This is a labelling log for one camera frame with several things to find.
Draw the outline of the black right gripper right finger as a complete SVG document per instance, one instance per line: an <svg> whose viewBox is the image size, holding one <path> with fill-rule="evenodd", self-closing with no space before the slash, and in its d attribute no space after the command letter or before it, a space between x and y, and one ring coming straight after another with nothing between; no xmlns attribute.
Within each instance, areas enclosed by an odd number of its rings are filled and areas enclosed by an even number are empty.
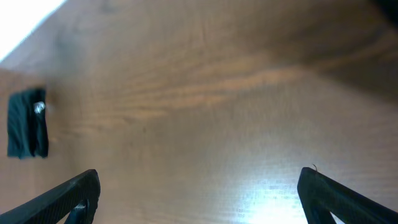
<svg viewBox="0 0 398 224"><path fill-rule="evenodd" d="M301 170L297 191L308 223L397 223L397 212L310 167Z"/></svg>

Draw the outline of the dark teal t-shirt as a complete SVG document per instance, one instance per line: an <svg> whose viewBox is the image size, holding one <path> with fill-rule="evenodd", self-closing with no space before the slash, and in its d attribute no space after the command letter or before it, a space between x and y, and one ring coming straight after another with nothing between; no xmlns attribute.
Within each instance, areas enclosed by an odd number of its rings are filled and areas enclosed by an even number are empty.
<svg viewBox="0 0 398 224"><path fill-rule="evenodd" d="M45 88L12 94L7 109L7 156L46 158L49 139L45 120Z"/></svg>

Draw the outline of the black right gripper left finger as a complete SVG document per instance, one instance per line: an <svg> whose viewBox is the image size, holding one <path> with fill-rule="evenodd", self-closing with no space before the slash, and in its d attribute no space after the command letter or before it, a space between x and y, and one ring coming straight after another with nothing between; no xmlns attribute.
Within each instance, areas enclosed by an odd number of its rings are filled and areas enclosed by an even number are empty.
<svg viewBox="0 0 398 224"><path fill-rule="evenodd" d="M32 200L1 214L1 223L93 223L101 187L89 169Z"/></svg>

